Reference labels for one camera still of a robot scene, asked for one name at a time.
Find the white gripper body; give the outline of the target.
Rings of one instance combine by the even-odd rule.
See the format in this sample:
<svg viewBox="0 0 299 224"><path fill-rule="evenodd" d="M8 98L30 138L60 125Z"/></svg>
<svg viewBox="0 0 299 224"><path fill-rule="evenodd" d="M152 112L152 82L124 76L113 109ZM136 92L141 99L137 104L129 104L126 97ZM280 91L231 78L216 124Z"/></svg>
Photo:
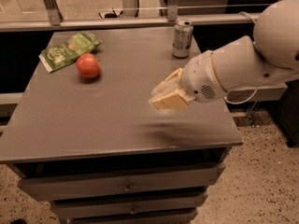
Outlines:
<svg viewBox="0 0 299 224"><path fill-rule="evenodd" d="M193 57L181 73L180 86L194 96L196 102L209 103L228 94L217 75L212 54L208 50Z"/></svg>

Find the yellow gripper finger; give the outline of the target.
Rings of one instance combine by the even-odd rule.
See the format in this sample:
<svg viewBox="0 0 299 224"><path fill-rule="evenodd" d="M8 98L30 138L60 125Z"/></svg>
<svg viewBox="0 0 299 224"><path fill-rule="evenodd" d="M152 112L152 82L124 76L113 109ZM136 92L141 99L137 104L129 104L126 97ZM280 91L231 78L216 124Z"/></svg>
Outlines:
<svg viewBox="0 0 299 224"><path fill-rule="evenodd" d="M155 90L149 103L157 109L184 109L188 108L195 97L180 88L168 88L162 91Z"/></svg>
<svg viewBox="0 0 299 224"><path fill-rule="evenodd" d="M157 94L162 93L163 91L166 91L167 89L179 84L182 71L183 71L182 68L178 68L177 70L175 70L164 81L162 81L158 86L156 86L151 91L151 94L157 95Z"/></svg>

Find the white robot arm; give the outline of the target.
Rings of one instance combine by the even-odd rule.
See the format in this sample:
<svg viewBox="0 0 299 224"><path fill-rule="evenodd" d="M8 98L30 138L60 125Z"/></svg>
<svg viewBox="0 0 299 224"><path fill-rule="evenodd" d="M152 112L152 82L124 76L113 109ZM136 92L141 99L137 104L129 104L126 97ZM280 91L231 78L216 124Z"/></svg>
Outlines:
<svg viewBox="0 0 299 224"><path fill-rule="evenodd" d="M158 109L209 103L243 87L293 81L299 75L299 0L280 0L256 20L247 35L205 51L177 69L152 92Z"/></svg>

